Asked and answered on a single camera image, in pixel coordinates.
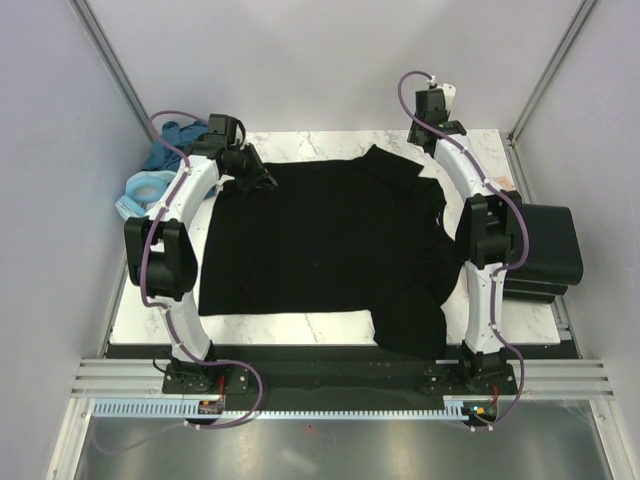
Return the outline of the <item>black t shirt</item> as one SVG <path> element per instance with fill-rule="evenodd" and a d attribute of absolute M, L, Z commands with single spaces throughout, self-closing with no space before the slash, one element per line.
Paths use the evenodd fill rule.
<path fill-rule="evenodd" d="M 444 303 L 460 260 L 441 184 L 370 147 L 351 160 L 269 164 L 275 188 L 229 180 L 214 205 L 198 309 L 203 316 L 366 310 L 382 348 L 443 357 Z"/>

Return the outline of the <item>black and pink drawer box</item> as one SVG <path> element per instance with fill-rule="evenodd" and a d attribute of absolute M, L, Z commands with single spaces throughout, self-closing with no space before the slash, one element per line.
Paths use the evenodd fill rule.
<path fill-rule="evenodd" d="M 526 262 L 506 274 L 505 299 L 552 303 L 580 283 L 584 266 L 568 207 L 522 204 L 529 234 Z"/>

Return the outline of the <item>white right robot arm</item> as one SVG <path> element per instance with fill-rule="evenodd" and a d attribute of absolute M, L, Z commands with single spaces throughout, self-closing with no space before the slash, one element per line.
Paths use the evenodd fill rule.
<path fill-rule="evenodd" d="M 508 349 L 501 333 L 506 273 L 522 266 L 529 254 L 520 200 L 491 179 L 459 122 L 414 120 L 408 141 L 444 169 L 464 200 L 455 246 L 467 274 L 469 316 L 462 343 L 466 362 L 457 377 L 465 391 L 481 393 L 493 383 L 492 367 L 504 363 Z"/>

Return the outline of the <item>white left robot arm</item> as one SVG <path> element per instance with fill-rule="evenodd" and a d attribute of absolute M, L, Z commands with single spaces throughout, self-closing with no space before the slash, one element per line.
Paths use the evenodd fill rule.
<path fill-rule="evenodd" d="M 143 305 L 162 316 L 172 357 L 190 363 L 184 379 L 198 393 L 215 389 L 220 371 L 193 294 L 199 269 L 189 227 L 207 193 L 224 175 L 246 190 L 277 186 L 251 143 L 183 155 L 176 175 L 151 210 L 124 225 L 131 283 L 139 288 Z"/>

